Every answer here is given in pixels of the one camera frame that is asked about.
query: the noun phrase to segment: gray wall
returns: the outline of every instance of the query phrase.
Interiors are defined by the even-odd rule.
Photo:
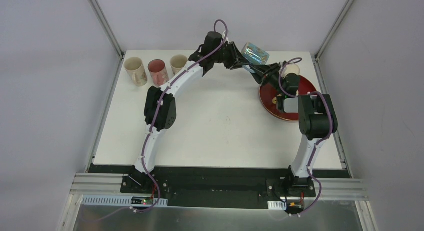
[[[357,0],[321,59],[380,230],[424,230],[424,0]]]
[[[346,0],[98,0],[124,50],[193,50],[217,19],[241,49],[320,48]]]
[[[117,64],[87,0],[0,0],[0,230],[58,227]]]

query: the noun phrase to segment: red mug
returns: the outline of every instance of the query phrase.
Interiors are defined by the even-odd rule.
[[[161,86],[170,80],[164,61],[155,59],[148,64],[147,68],[155,86]]]

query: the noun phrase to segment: mug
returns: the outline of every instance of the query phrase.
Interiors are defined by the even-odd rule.
[[[141,87],[147,83],[146,70],[139,57],[130,57],[123,63],[123,67],[136,86]]]
[[[186,66],[187,61],[189,61],[189,59],[184,55],[179,54],[173,56],[170,61],[173,75],[178,74],[178,72]]]
[[[148,64],[147,68],[154,85],[161,86],[170,80],[163,60],[155,59]]]

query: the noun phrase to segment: red bowl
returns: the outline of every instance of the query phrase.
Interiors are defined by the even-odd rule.
[[[300,83],[299,83],[299,95],[307,95],[308,93],[312,93],[317,91],[314,85],[309,82],[305,77],[300,75]],[[285,120],[285,121],[298,121],[299,114],[298,113],[285,113],[280,112],[276,106],[276,97],[277,90],[271,86],[271,84],[266,84],[259,88],[259,98],[262,102],[265,109],[272,114],[274,117]]]

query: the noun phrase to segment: white table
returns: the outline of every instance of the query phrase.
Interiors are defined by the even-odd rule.
[[[147,65],[169,61],[177,54],[190,56],[193,50],[128,50],[125,59],[139,57]],[[309,52],[269,52],[268,64],[301,57],[300,73],[320,89]],[[136,87],[124,68],[104,124],[93,163],[133,165],[145,140],[144,108],[148,83]],[[216,64],[204,77],[176,100],[177,119],[159,143],[157,166],[287,168],[301,142],[297,122],[279,120],[269,114],[259,99],[259,85],[244,69],[227,70]],[[341,169],[333,138],[316,159],[316,169]]]

